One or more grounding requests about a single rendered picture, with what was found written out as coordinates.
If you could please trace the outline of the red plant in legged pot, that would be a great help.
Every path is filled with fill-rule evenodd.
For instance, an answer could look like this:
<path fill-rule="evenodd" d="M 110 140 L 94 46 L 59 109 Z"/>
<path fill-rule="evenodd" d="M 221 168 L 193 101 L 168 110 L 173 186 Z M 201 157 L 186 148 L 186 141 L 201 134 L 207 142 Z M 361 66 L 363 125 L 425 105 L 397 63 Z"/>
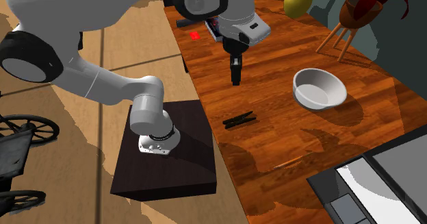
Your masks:
<path fill-rule="evenodd" d="M 358 30 L 365 27 L 376 18 L 382 12 L 383 6 L 387 1 L 388 0 L 345 0 L 340 9 L 339 23 L 315 52 L 319 53 L 340 29 L 342 29 L 342 32 L 333 44 L 333 48 L 335 48 L 346 33 L 350 31 L 350 35 L 337 59 L 337 61 L 340 62 L 344 58 Z M 401 19 L 406 18 L 409 13 L 409 0 L 403 1 L 406 4 L 406 10 Z"/>

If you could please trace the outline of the brown wooden table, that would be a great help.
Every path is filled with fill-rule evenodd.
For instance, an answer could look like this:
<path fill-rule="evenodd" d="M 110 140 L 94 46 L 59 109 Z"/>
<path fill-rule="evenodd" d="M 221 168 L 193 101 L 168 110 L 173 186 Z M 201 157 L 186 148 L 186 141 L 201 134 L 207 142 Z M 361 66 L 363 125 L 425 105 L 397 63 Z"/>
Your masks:
<path fill-rule="evenodd" d="M 329 31 L 312 16 L 288 18 L 282 0 L 255 5 L 272 32 L 244 54 L 239 86 L 228 53 L 203 23 L 178 27 L 179 13 L 165 13 L 249 224 L 333 224 L 308 178 L 427 124 L 427 100 L 356 49 L 340 62 L 332 47 L 316 53 Z M 301 107 L 293 78 L 305 68 L 340 78 L 344 103 L 321 112 Z M 224 128 L 250 111 L 256 120 Z"/>

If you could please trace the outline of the black clothespin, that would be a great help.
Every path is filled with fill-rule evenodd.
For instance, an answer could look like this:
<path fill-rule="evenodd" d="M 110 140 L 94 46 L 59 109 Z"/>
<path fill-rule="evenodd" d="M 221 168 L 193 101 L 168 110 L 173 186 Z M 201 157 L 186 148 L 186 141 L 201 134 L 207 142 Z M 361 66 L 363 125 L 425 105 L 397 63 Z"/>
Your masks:
<path fill-rule="evenodd" d="M 242 125 L 244 123 L 247 123 L 256 119 L 257 117 L 253 115 L 253 111 L 250 111 L 238 116 L 234 116 L 233 118 L 224 120 L 222 124 L 224 125 L 225 129 L 230 129 L 232 127 L 236 127 L 238 125 Z"/>

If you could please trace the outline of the white bowl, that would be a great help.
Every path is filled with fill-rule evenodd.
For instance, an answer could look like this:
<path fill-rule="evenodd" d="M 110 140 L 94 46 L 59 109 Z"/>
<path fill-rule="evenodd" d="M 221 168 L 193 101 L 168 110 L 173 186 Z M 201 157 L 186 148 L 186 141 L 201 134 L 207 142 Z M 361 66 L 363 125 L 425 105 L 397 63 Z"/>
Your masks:
<path fill-rule="evenodd" d="M 322 69 L 299 70 L 293 78 L 295 100 L 310 110 L 326 110 L 341 105 L 347 98 L 344 83 Z"/>

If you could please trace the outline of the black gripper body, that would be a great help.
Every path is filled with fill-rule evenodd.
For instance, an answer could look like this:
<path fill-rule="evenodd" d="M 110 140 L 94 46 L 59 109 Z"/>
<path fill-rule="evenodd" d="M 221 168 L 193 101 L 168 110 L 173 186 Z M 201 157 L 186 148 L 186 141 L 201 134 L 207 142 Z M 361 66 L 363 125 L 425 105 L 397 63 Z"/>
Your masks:
<path fill-rule="evenodd" d="M 249 46 L 238 40 L 223 37 L 222 38 L 223 49 L 230 54 L 233 58 L 241 57 L 242 54 L 249 48 Z"/>

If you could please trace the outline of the yellow gourd vase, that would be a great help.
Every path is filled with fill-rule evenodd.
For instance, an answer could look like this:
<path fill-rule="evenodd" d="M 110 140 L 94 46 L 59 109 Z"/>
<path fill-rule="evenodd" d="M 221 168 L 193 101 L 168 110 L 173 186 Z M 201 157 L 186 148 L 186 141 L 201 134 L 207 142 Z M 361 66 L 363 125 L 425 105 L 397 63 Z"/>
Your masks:
<path fill-rule="evenodd" d="M 313 0 L 283 0 L 283 10 L 290 18 L 299 18 L 311 7 Z"/>

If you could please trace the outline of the black wheelchair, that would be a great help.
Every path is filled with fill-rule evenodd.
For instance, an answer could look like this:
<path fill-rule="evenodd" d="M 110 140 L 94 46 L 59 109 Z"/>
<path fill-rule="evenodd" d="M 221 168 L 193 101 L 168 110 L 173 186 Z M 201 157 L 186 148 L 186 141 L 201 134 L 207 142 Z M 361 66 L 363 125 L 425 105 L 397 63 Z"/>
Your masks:
<path fill-rule="evenodd" d="M 59 133 L 55 122 L 41 116 L 0 114 L 0 217 L 45 202 L 45 192 L 12 190 L 12 180 L 23 174 L 29 150 L 57 140 Z"/>

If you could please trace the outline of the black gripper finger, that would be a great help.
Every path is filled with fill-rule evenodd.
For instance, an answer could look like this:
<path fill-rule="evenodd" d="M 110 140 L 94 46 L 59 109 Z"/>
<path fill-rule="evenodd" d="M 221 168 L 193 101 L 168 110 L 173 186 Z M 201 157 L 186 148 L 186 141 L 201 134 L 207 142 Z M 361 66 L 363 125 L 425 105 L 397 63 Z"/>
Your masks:
<path fill-rule="evenodd" d="M 242 59 L 241 57 L 230 57 L 231 81 L 234 86 L 239 86 L 241 82 Z"/>

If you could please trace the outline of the dark robot stand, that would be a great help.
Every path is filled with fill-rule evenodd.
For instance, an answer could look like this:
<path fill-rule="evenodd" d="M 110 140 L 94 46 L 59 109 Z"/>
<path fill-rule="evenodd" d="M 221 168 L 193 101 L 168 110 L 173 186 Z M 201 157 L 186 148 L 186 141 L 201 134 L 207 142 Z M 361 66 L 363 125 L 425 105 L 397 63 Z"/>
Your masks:
<path fill-rule="evenodd" d="M 199 100 L 164 104 L 181 139 L 168 155 L 142 153 L 126 122 L 110 193 L 136 201 L 214 194 L 213 137 Z"/>

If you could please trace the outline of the grey laptop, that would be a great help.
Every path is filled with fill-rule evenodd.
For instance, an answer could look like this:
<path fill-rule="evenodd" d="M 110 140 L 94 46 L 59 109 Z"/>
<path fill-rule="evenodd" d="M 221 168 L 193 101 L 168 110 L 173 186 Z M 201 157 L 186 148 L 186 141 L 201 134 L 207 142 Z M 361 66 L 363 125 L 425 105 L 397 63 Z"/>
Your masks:
<path fill-rule="evenodd" d="M 427 224 L 427 124 L 307 181 L 334 224 Z"/>

